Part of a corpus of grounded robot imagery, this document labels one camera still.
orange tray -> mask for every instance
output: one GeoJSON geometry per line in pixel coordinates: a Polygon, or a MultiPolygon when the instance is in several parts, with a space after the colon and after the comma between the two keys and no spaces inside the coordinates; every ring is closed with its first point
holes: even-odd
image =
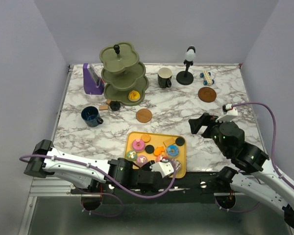
{"type": "MultiPolygon", "coordinates": [[[[169,138],[173,138],[174,140],[176,140],[176,138],[181,137],[181,136],[155,134],[155,133],[147,133],[147,132],[136,132],[136,131],[131,132],[127,136],[124,157],[126,156],[126,153],[129,150],[132,150],[133,141],[136,139],[140,139],[142,134],[149,134],[150,135],[151,140],[145,144],[146,145],[151,144],[152,146],[154,146],[155,149],[157,147],[161,147],[161,146],[163,146],[166,149],[166,146],[164,145],[163,141],[166,141],[169,138]]],[[[177,172],[176,178],[180,179],[180,178],[184,177],[184,175],[186,173],[186,141],[185,141],[184,145],[178,146],[178,148],[179,148],[179,155],[175,159],[177,159],[182,164],[182,168],[177,172]]],[[[149,154],[145,150],[143,152],[140,152],[137,154],[138,155],[145,155],[147,157],[148,161],[151,161],[151,160],[155,161],[156,160],[156,156],[153,153],[149,154]]]]}

marble tabletop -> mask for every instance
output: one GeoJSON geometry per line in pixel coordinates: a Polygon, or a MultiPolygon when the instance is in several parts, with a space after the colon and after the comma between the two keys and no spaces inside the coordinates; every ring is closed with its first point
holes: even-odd
{"type": "MultiPolygon", "coordinates": [[[[102,65],[94,64],[98,74],[102,65]]],[[[219,171],[231,165],[211,139],[192,135],[188,124],[191,118],[198,118],[207,112],[222,115],[225,103],[248,101],[246,89],[238,66],[190,67],[194,82],[189,86],[178,84],[175,75],[184,70],[184,65],[147,64],[146,77],[149,88],[144,101],[138,106],[121,106],[117,112],[100,111],[104,123],[95,128],[88,127],[81,118],[81,111],[87,106],[104,105],[104,95],[87,95],[83,89],[82,65],[76,65],[69,83],[60,120],[55,133],[54,145],[67,153],[93,159],[116,159],[124,156],[127,135],[132,131],[162,133],[183,136],[187,143],[187,171],[219,171]],[[157,83],[157,72],[168,67],[173,72],[172,87],[161,89],[157,83]],[[217,98],[212,103],[201,101],[198,90],[203,87],[199,74],[207,70],[215,84],[211,86],[217,98]],[[152,120],[140,123],[136,112],[147,108],[152,112],[152,120]]],[[[245,141],[262,148],[256,122],[251,107],[238,108],[239,117],[234,121],[245,131],[245,141]]]]}

black mug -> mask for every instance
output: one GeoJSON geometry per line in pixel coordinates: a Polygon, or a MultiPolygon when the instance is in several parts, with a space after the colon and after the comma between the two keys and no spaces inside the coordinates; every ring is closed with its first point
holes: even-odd
{"type": "Polygon", "coordinates": [[[95,127],[103,123],[103,120],[99,115],[98,109],[93,106],[88,106],[85,109],[83,109],[81,116],[84,122],[90,127],[95,127]]]}
{"type": "Polygon", "coordinates": [[[161,88],[170,88],[172,71],[169,68],[161,68],[158,71],[158,84],[161,88]]]}

purple box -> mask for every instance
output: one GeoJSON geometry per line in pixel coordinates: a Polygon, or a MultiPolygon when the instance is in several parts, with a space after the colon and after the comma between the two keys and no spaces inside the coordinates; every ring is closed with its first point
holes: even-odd
{"type": "Polygon", "coordinates": [[[96,74],[94,67],[91,64],[83,65],[84,91],[86,94],[102,94],[104,82],[96,74]]]}

pink donut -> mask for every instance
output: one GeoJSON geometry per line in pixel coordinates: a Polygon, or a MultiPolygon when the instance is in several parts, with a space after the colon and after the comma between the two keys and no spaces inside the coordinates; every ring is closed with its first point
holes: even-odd
{"type": "Polygon", "coordinates": [[[142,152],[145,149],[145,142],[141,139],[136,139],[132,143],[132,148],[138,153],[142,152]]]}

